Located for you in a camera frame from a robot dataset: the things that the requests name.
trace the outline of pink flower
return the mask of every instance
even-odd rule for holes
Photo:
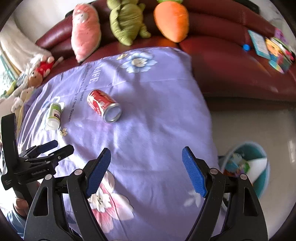
[[[107,171],[97,190],[89,199],[93,214],[104,233],[113,230],[113,219],[131,220],[134,218],[133,207],[127,197],[113,193],[115,179],[111,172]]]

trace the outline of tile floor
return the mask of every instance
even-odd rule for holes
[[[296,202],[296,112],[212,112],[218,154],[244,141],[259,143],[271,165],[269,185],[260,198],[269,238],[280,228]]]

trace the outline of wall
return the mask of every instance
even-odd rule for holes
[[[91,0],[24,0],[15,10],[18,27],[33,42],[61,21],[78,3]]]
[[[288,40],[289,44],[296,49],[296,38],[290,29],[289,25],[285,21],[284,17],[278,11],[270,0],[251,0],[257,4],[260,8],[260,15],[267,21],[271,22],[274,26],[280,28]]]

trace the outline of green plush dinosaur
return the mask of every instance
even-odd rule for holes
[[[110,13],[110,27],[114,36],[124,45],[130,46],[138,34],[142,38],[150,38],[143,23],[144,3],[139,0],[107,0]]]

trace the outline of blue flower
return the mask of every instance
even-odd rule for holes
[[[152,65],[155,65],[157,61],[152,60],[153,55],[145,52],[133,53],[126,58],[127,62],[123,63],[119,67],[126,69],[128,73],[146,72],[151,69]]]

